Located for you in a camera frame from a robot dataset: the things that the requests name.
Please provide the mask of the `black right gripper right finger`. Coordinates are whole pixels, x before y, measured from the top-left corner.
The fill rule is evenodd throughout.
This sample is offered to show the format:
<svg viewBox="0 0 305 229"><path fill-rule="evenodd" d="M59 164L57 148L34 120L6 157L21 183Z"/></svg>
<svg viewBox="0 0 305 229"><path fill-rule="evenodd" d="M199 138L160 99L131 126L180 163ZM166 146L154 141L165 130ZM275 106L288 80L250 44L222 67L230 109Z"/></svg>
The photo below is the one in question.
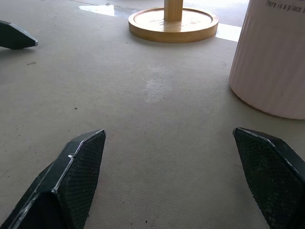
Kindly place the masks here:
<svg viewBox="0 0 305 229"><path fill-rule="evenodd" d="M233 131L251 193L272 229L305 227L305 162L282 139L236 127Z"/></svg>

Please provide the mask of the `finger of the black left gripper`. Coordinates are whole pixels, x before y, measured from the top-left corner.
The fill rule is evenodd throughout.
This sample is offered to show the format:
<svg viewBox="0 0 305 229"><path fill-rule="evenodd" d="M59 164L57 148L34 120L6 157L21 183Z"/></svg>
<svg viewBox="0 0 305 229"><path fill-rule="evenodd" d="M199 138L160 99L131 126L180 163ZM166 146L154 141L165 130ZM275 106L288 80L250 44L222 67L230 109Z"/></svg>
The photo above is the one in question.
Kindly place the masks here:
<svg viewBox="0 0 305 229"><path fill-rule="evenodd" d="M38 41L14 23L0 21L0 46L12 50L30 48Z"/></svg>

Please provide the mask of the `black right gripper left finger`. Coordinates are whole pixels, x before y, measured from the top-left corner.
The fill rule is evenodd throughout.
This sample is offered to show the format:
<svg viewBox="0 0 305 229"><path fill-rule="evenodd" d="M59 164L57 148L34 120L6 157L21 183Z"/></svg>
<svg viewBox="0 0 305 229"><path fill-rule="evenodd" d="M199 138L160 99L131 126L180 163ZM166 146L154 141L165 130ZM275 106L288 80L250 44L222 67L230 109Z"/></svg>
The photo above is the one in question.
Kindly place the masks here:
<svg viewBox="0 0 305 229"><path fill-rule="evenodd" d="M98 184L104 130L69 141L19 200L2 229L82 229Z"/></svg>

